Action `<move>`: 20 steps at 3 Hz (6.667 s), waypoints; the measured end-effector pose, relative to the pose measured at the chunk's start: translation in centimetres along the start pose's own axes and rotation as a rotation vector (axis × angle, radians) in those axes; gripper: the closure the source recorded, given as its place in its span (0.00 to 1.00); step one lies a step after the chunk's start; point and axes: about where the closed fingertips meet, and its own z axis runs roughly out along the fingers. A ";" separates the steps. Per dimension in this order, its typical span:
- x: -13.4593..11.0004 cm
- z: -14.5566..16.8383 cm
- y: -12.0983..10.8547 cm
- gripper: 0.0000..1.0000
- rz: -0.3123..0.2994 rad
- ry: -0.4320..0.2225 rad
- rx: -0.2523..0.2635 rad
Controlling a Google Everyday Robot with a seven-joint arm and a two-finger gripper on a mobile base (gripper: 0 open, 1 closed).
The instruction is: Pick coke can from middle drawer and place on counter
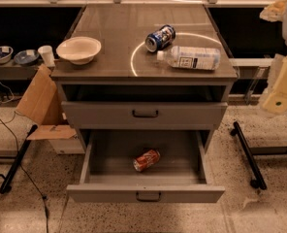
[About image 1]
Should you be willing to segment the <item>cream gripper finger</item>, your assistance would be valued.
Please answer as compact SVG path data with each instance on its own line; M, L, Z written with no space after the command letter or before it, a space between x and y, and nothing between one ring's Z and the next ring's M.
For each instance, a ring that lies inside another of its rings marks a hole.
M260 98L260 108L271 115L287 111L287 55L277 54L269 70L268 87Z
M275 0L263 9L259 18L269 22L283 22L287 13L287 0Z

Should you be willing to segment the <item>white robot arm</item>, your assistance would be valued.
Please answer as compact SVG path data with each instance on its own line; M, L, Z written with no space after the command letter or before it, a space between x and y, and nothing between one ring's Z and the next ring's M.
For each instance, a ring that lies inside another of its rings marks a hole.
M282 38L287 46L287 0L276 0L268 5L260 18L282 22ZM267 94L261 98L261 109L271 115L281 115L287 110L287 55L277 54L270 67Z

